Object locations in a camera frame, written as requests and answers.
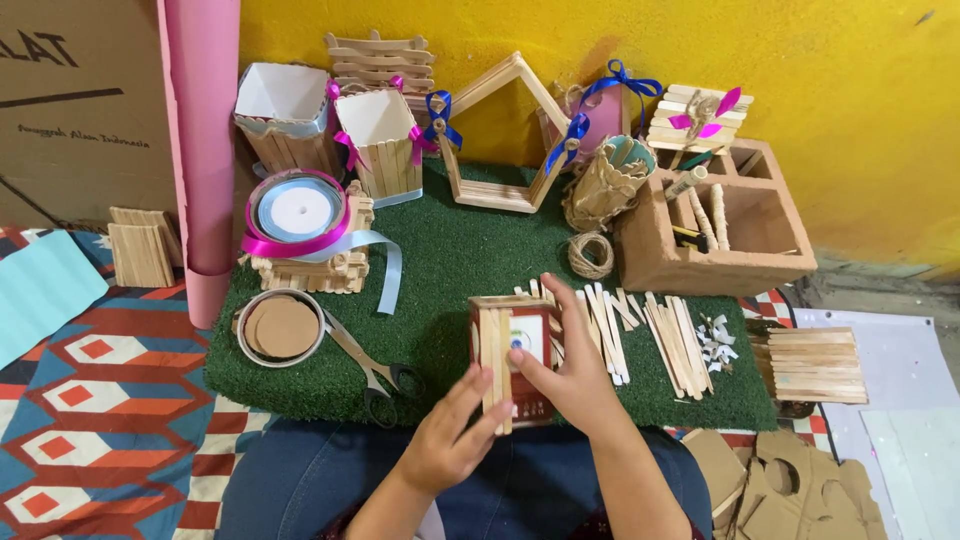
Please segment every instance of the floor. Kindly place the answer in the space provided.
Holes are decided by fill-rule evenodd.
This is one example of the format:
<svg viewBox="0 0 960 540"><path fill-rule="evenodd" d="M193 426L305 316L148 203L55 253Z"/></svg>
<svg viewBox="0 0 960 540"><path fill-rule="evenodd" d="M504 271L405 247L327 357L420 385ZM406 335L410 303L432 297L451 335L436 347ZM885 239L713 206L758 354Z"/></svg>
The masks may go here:
<svg viewBox="0 0 960 540"><path fill-rule="evenodd" d="M960 389L960 285L817 272L782 289L794 307L930 317Z"/></svg>

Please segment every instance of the yellow wall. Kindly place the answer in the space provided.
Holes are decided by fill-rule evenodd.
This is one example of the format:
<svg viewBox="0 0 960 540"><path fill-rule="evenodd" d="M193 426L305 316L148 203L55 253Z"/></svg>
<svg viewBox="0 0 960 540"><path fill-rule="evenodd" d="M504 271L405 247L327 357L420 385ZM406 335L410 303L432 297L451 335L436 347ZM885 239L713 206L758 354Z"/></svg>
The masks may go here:
<svg viewBox="0 0 960 540"><path fill-rule="evenodd" d="M329 67L324 33L370 28L426 37L453 93L515 50L547 85L589 83L620 58L665 86L742 86L756 101L739 133L773 146L814 246L960 271L955 2L244 0L241 62ZM534 107L511 84L458 116L464 156L539 165Z"/></svg>

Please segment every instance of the hand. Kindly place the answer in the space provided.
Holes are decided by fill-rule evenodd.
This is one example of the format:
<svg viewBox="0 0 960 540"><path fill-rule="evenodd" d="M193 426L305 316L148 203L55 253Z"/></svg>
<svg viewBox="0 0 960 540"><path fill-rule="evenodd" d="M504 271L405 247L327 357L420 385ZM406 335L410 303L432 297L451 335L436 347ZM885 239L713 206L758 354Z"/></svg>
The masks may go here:
<svg viewBox="0 0 960 540"><path fill-rule="evenodd" d="M496 427L514 410L510 400L491 407L469 430L470 414L493 383L493 370L471 363L423 419L410 446L396 464L401 478L420 493L436 497L467 479L493 444Z"/></svg>
<svg viewBox="0 0 960 540"><path fill-rule="evenodd" d="M564 418L591 439L621 430L633 422L613 391L613 384L600 352L587 329L573 289L552 274L540 282L553 291L564 327L564 365L556 372L530 353L512 349L507 357Z"/></svg>

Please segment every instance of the blue ribbon bow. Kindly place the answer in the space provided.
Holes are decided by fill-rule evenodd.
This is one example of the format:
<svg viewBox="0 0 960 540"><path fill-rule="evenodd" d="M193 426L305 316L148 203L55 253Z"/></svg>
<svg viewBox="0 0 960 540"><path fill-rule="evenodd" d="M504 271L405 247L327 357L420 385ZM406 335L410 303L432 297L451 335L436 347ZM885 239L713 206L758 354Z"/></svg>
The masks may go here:
<svg viewBox="0 0 960 540"><path fill-rule="evenodd" d="M619 64L619 69L613 69L614 64ZM627 70L623 67L623 62L619 59L613 59L607 62L607 69L613 74L611 77L602 77L597 80L596 83L590 85L586 90L584 90L584 97L580 98L580 107L584 105L587 98L590 97L595 92L613 85L624 85L629 88L636 97L640 98L640 127L643 127L644 122L644 104L643 96L647 97L656 97L663 92L663 85L660 84L655 79L631 79L627 77Z"/></svg>
<svg viewBox="0 0 960 540"><path fill-rule="evenodd" d="M587 131L590 129L590 119L587 118L582 112L578 112L576 116L570 120L570 126L566 128L566 136L564 140L560 141L560 144L553 147L553 150L550 152L550 155L546 159L546 172L547 174L553 170L553 164L557 162L560 156L564 153L564 147L566 142L571 138L580 140L584 138L584 135L587 134ZM564 161L564 167L566 167L574 158L577 157L577 150L567 150L566 151L566 161Z"/></svg>
<svg viewBox="0 0 960 540"><path fill-rule="evenodd" d="M440 99L444 100L444 107L440 109L440 112L436 112L432 107L430 107L430 100L433 99L434 95L440 96ZM436 92L430 92L426 94L426 109L430 113L430 125L423 130L423 137L427 140L433 140L437 138L437 130L434 129L433 122L437 118L440 118L446 125L444 136L449 139L450 142L456 144L457 148L463 150L464 138L458 134L456 130L450 127L450 92L446 90L437 90Z"/></svg>

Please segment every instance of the person's right hand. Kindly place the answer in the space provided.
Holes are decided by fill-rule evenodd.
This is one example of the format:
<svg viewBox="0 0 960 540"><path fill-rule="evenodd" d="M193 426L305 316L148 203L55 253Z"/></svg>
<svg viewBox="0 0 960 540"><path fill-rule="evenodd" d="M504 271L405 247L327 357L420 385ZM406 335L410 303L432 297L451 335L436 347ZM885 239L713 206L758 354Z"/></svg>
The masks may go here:
<svg viewBox="0 0 960 540"><path fill-rule="evenodd" d="M589 336L588 321L580 311L573 289L553 274L540 282L553 291L563 310L564 365L556 372L527 351L512 349L507 357L564 418L591 439L621 430L633 422L624 410L607 373L606 365Z"/></svg>

